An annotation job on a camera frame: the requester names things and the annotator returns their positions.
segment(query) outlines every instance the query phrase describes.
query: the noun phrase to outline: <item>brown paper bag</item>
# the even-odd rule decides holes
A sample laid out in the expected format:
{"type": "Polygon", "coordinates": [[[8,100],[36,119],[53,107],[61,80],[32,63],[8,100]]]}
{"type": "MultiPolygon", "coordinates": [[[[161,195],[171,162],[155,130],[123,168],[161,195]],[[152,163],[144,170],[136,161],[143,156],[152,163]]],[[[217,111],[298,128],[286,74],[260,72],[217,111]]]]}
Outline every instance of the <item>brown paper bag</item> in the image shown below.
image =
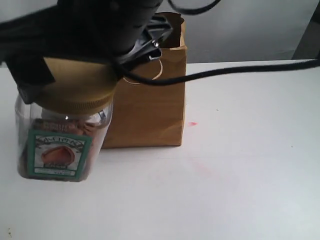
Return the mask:
{"type": "MultiPolygon", "coordinates": [[[[160,14],[167,17],[174,31],[161,45],[163,72],[158,79],[185,76],[184,20],[177,13],[160,14]]],[[[134,73],[152,79],[161,71],[160,61],[140,66],[134,73]]],[[[184,83],[147,86],[122,79],[116,87],[112,122],[103,148],[181,146],[184,112],[184,83]]]]}

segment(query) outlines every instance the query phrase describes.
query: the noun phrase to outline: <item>jar lid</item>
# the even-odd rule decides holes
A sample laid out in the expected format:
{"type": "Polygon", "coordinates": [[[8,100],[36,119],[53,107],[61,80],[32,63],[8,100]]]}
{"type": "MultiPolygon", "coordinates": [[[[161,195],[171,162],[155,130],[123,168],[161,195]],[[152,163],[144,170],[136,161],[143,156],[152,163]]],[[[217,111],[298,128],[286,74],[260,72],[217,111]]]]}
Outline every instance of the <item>jar lid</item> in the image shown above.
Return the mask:
{"type": "Polygon", "coordinates": [[[117,76],[110,65],[44,58],[55,82],[45,86],[35,103],[66,115],[93,115],[113,99],[117,76]]]}

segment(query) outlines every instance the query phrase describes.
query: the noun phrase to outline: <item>red stain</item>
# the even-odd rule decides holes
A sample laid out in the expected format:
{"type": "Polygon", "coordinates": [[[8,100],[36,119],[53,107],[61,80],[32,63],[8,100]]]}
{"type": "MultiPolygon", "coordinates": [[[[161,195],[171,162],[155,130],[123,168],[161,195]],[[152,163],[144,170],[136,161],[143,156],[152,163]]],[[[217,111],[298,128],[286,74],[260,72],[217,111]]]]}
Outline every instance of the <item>red stain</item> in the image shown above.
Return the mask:
{"type": "Polygon", "coordinates": [[[188,123],[189,127],[193,127],[193,126],[197,126],[197,125],[198,125],[198,123],[197,122],[193,122],[193,121],[188,123]]]}

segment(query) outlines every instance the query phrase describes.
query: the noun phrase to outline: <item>plastic jar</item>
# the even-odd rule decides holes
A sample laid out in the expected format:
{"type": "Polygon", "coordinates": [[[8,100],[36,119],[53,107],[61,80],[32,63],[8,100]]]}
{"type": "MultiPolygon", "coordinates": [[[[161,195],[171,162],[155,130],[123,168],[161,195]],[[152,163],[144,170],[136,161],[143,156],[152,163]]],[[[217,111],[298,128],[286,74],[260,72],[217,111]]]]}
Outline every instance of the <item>plastic jar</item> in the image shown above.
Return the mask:
{"type": "Polygon", "coordinates": [[[106,65],[48,58],[55,78],[35,103],[15,104],[18,173],[27,179],[87,179],[112,118],[117,84],[106,65]]]}

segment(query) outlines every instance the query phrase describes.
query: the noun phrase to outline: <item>green label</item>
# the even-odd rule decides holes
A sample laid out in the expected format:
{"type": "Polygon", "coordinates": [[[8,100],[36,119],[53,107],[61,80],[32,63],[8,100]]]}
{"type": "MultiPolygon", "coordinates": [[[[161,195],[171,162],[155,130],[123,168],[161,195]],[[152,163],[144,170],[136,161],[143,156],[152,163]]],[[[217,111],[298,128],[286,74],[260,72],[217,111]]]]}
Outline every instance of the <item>green label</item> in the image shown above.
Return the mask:
{"type": "Polygon", "coordinates": [[[91,143],[89,136],[31,129],[28,134],[28,174],[79,179],[91,143]]]}

